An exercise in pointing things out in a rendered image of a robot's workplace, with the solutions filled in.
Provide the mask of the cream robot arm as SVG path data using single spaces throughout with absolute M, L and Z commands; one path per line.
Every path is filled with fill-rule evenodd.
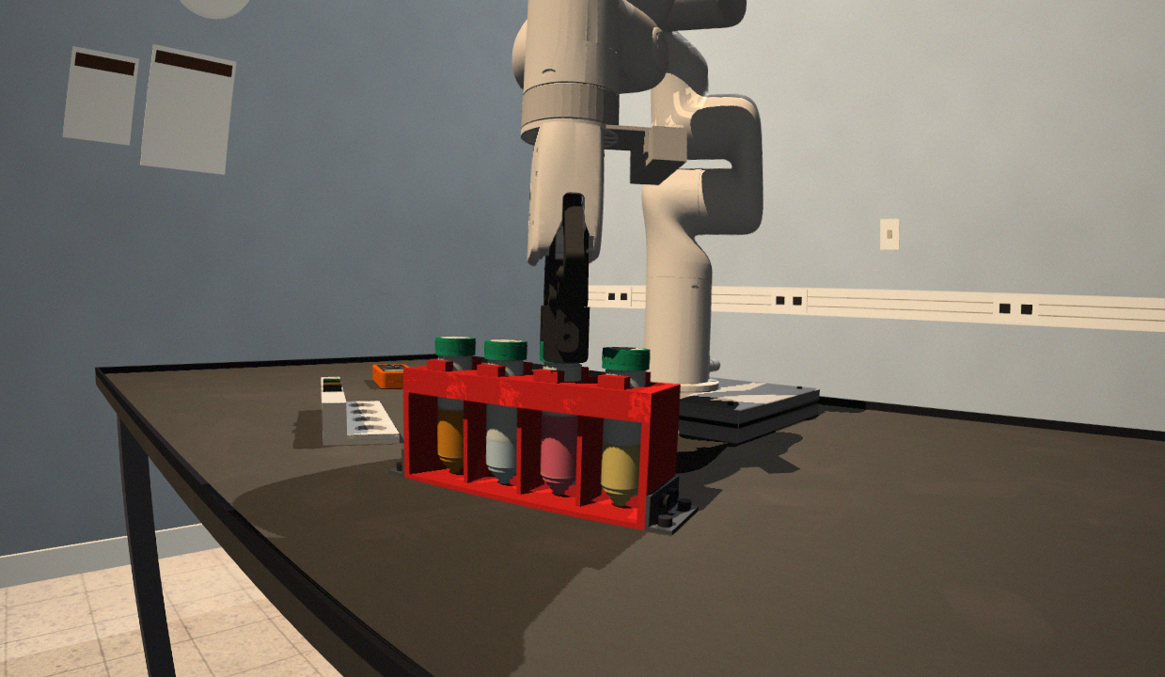
M 764 185 L 757 103 L 709 94 L 705 57 L 678 31 L 736 26 L 746 9 L 747 0 L 527 0 L 511 50 L 525 91 L 521 129 L 550 118 L 601 121 L 617 134 L 605 150 L 631 150 L 647 230 L 648 372 L 684 393 L 719 385 L 708 378 L 720 368 L 708 359 L 714 270 L 696 237 L 753 234 Z M 620 94 L 648 89 L 652 128 L 617 125 Z M 732 168 L 680 168 L 689 160 Z

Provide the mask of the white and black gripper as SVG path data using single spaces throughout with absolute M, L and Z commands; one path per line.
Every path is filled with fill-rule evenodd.
M 550 118 L 527 124 L 521 137 L 534 144 L 527 265 L 536 266 L 546 256 L 541 306 L 543 359 L 546 364 L 586 364 L 588 265 L 601 249 L 605 149 L 617 143 L 617 134 L 601 121 Z

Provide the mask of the red tube rack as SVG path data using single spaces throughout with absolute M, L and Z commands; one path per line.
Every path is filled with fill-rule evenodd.
M 525 364 L 525 374 L 518 376 L 504 376 L 504 369 L 480 364 L 480 358 L 473 358 L 473 371 L 453 371 L 453 361 L 439 359 L 404 368 L 404 478 L 645 530 L 647 495 L 676 477 L 682 385 L 651 382 L 648 371 L 647 385 L 630 388 L 630 376 L 589 378 L 588 366 L 581 366 L 581 381 L 576 382 L 564 382 L 564 371 L 534 371 L 534 364 Z M 437 396 L 464 401 L 459 473 L 450 473 L 437 454 Z M 516 475 L 509 484 L 499 484 L 486 465 L 486 403 L 517 407 Z M 541 411 L 579 415 L 576 485 L 564 496 L 555 496 L 541 477 Z M 603 418 L 641 421 L 638 496 L 624 506 L 615 506 L 601 491 Z

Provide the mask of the orange digital multimeter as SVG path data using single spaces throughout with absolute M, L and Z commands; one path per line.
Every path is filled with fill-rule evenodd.
M 374 365 L 372 366 L 372 380 L 382 389 L 404 389 L 405 365 Z

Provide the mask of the green round cap with cream top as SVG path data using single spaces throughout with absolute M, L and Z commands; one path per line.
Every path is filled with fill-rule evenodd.
M 601 351 L 601 368 L 607 371 L 649 371 L 650 350 L 631 347 L 605 347 Z
M 476 339 L 466 336 L 436 336 L 435 354 L 447 357 L 475 355 Z
M 527 360 L 527 341 L 489 339 L 483 341 L 483 358 L 504 361 Z

